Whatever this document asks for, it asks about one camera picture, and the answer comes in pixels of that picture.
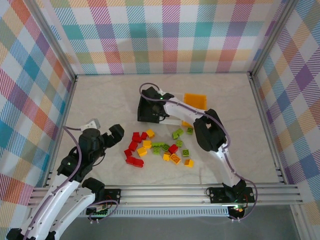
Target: white table surface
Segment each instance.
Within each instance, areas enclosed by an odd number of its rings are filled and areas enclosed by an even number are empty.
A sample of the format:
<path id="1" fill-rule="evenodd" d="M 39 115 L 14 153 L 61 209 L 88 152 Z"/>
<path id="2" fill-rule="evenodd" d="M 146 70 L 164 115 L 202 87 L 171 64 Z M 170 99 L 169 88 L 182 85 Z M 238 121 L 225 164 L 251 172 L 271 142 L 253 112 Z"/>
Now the white table surface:
<path id="1" fill-rule="evenodd" d="M 207 95 L 207 108 L 216 110 L 231 137 L 229 151 L 237 172 L 256 183 L 278 182 L 256 103 L 244 73 L 80 76 L 66 125 L 76 128 L 92 118 L 98 118 L 101 133 L 114 124 L 121 124 L 124 128 L 122 141 L 107 149 L 103 162 L 94 167 L 87 178 L 96 178 L 106 185 L 222 182 L 217 160 L 198 146 L 195 134 L 184 133 L 181 137 L 184 142 L 182 149 L 189 149 L 190 158 L 194 160 L 193 168 L 184 166 L 185 157 L 179 165 L 164 161 L 163 150 L 161 155 L 153 155 L 149 149 L 148 154 L 142 157 L 143 168 L 125 162 L 123 151 L 128 148 L 133 132 L 141 133 L 151 128 L 156 134 L 152 141 L 171 145 L 175 143 L 171 134 L 179 128 L 137 122 L 138 89 L 145 82 L 156 83 L 163 91 L 175 93 L 181 100 L 184 93 Z M 78 139 L 80 132 L 72 133 Z M 73 141 L 64 132 L 55 170 L 73 146 Z"/>

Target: plaid wall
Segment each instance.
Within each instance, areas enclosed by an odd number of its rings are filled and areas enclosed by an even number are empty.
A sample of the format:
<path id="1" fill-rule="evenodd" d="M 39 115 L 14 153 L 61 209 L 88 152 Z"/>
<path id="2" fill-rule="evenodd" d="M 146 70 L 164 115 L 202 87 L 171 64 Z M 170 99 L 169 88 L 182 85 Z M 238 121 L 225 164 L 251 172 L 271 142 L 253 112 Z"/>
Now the plaid wall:
<path id="1" fill-rule="evenodd" d="M 285 0 L 37 2 L 78 74 L 150 74 L 247 72 Z"/>
<path id="2" fill-rule="evenodd" d="M 0 239 L 42 181 L 71 80 L 22 0 L 0 0 Z"/>
<path id="3" fill-rule="evenodd" d="M 257 84 L 285 173 L 320 239 L 320 1 L 300 0 Z"/>

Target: red lego brick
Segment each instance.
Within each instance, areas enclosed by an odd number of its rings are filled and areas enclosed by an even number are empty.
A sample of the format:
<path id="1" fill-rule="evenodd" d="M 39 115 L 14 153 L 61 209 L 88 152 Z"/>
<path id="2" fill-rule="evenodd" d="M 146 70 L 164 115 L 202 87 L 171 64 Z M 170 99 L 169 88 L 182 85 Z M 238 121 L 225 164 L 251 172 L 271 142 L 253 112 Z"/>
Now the red lego brick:
<path id="1" fill-rule="evenodd" d="M 142 168 L 144 166 L 145 162 L 142 159 L 135 158 L 133 162 L 133 166 Z"/>
<path id="2" fill-rule="evenodd" d="M 134 132 L 133 135 L 132 135 L 132 138 L 133 138 L 133 137 L 138 137 L 138 138 L 140 138 L 140 133 L 139 133 L 139 132 Z"/>
<path id="3" fill-rule="evenodd" d="M 127 164 L 130 164 L 130 165 L 135 165 L 135 158 L 134 157 L 132 157 L 132 156 L 128 156 L 127 158 L 126 158 L 126 160 L 125 160 L 125 162 L 127 163 Z"/>
<path id="4" fill-rule="evenodd" d="M 142 142 L 142 138 L 140 136 L 133 136 L 132 141 L 140 144 Z"/>
<path id="5" fill-rule="evenodd" d="M 171 147 L 169 147 L 168 152 L 171 154 L 174 154 L 178 151 L 177 145 L 173 144 Z"/>
<path id="6" fill-rule="evenodd" d="M 146 132 L 141 133 L 142 140 L 146 140 L 148 137 L 148 134 Z"/>
<path id="7" fill-rule="evenodd" d="M 138 147 L 138 143 L 135 141 L 132 141 L 128 147 L 128 149 L 130 149 L 132 152 L 134 152 Z"/>
<path id="8" fill-rule="evenodd" d="M 125 150 L 125 151 L 124 151 L 124 154 L 126 155 L 126 157 L 132 156 L 132 152 L 131 152 L 130 149 Z"/>

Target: plaid wallpaper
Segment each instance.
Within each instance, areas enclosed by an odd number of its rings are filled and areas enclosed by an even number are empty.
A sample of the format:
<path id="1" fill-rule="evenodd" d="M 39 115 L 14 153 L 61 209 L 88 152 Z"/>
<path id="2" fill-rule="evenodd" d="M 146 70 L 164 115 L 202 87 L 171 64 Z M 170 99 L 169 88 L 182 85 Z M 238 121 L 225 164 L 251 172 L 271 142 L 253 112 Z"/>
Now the plaid wallpaper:
<path id="1" fill-rule="evenodd" d="M 0 0 L 0 239 L 47 168 L 71 80 L 22 0 Z"/>
<path id="2" fill-rule="evenodd" d="M 37 0 L 74 71 L 89 75 L 247 72 L 284 2 Z"/>
<path id="3" fill-rule="evenodd" d="M 258 73 L 282 164 L 320 239 L 320 1 L 300 0 Z"/>

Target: floor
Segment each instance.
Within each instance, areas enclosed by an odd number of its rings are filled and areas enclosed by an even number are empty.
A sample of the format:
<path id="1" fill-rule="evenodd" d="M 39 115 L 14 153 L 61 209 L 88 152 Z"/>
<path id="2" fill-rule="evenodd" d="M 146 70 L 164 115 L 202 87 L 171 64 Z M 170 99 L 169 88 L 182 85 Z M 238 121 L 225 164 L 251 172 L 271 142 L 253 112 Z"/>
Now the floor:
<path id="1" fill-rule="evenodd" d="M 232 223 L 226 217 L 111 217 L 90 224 L 84 217 L 71 223 L 61 240 L 299 240 L 290 206 L 257 206 L 252 215 Z"/>
<path id="2" fill-rule="evenodd" d="M 183 163 L 175 165 L 166 162 L 151 152 L 142 157 L 143 168 L 126 164 L 123 151 L 128 148 L 133 132 L 151 128 L 156 133 L 155 141 L 175 143 L 171 133 L 178 126 L 137 122 L 138 89 L 145 82 L 156 83 L 163 91 L 173 93 L 181 100 L 184 93 L 207 95 L 207 107 L 216 110 L 231 137 L 229 151 L 237 172 L 256 183 L 278 181 L 256 103 L 244 73 L 80 76 L 66 125 L 76 128 L 92 118 L 98 118 L 102 133 L 114 124 L 121 124 L 125 131 L 123 140 L 107 149 L 103 162 L 94 167 L 87 177 L 94 177 L 106 185 L 222 182 L 216 159 L 198 146 L 195 135 L 182 136 L 183 149 L 189 149 L 194 160 L 193 168 L 185 167 Z M 80 135 L 76 131 L 73 133 L 76 138 Z M 64 133 L 55 170 L 74 145 Z"/>

